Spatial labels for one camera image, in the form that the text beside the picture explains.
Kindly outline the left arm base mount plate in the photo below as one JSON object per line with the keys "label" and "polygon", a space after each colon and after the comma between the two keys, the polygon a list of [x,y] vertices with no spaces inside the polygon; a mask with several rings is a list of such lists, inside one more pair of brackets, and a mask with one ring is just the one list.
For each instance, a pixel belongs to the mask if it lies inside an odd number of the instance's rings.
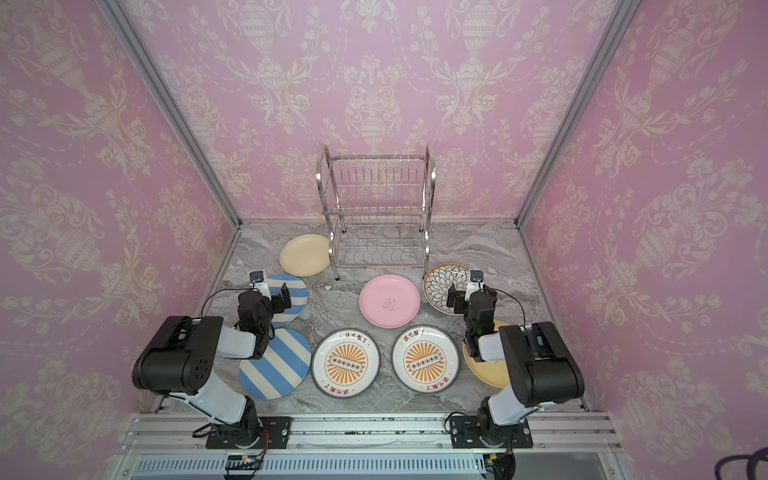
{"label": "left arm base mount plate", "polygon": [[247,433],[244,428],[214,424],[206,439],[209,450],[257,449],[283,450],[290,438],[292,418],[289,416],[261,417],[261,428]]}

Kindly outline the pink bear plate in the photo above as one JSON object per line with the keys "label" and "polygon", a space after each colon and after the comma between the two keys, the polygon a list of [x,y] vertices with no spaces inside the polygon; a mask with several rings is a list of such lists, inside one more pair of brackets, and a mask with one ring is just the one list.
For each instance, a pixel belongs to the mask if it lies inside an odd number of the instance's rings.
{"label": "pink bear plate", "polygon": [[359,296],[365,319],[380,328],[398,328],[410,323],[421,305],[419,290],[409,279],[395,274],[368,281]]}

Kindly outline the chrome wire dish rack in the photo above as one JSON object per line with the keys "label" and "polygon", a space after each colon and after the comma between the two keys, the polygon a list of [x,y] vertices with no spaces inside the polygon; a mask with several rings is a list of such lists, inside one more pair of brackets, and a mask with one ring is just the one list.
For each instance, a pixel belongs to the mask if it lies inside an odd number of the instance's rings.
{"label": "chrome wire dish rack", "polygon": [[430,261],[437,168],[418,154],[334,155],[320,148],[315,172],[330,267],[418,268]]}

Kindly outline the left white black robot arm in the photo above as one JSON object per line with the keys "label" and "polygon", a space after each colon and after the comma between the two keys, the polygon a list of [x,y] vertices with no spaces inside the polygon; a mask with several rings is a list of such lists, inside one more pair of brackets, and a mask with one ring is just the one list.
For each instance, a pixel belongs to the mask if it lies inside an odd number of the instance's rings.
{"label": "left white black robot arm", "polygon": [[222,380],[214,372],[214,361],[262,359],[276,337],[274,316],[291,306],[285,284],[273,295],[262,282],[239,294],[233,327],[220,316],[170,316],[134,363],[133,385],[201,413],[207,423],[192,436],[204,439],[209,448],[267,450],[269,431],[254,401]]}

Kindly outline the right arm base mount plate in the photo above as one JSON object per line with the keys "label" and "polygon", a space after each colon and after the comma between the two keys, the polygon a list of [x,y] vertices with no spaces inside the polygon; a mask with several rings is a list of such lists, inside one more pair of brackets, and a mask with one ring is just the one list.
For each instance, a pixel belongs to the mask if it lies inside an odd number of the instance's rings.
{"label": "right arm base mount plate", "polygon": [[476,416],[457,415],[447,418],[447,432],[455,449],[503,448],[530,449],[534,446],[527,420],[514,425],[499,426],[491,420]]}

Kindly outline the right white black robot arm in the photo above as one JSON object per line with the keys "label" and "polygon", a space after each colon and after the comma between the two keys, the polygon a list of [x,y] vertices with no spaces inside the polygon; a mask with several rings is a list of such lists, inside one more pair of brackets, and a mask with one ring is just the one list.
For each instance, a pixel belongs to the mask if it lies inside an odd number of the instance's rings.
{"label": "right white black robot arm", "polygon": [[446,306],[463,316],[468,355],[477,363],[501,362],[506,367],[509,385],[483,399],[476,418],[485,444],[509,447],[531,414],[544,405],[581,397],[585,380],[552,322],[498,327],[497,300],[496,290],[470,283],[464,290],[450,286]]}

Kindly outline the petal pattern plate orange rim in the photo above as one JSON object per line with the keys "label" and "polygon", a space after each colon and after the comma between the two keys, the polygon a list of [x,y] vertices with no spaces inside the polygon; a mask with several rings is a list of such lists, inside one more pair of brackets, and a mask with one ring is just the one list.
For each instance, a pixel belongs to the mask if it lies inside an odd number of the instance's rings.
{"label": "petal pattern plate orange rim", "polygon": [[451,286],[464,290],[470,275],[470,268],[465,265],[446,263],[430,270],[423,281],[423,290],[427,301],[432,307],[443,314],[453,315],[452,307],[448,307],[447,296]]}

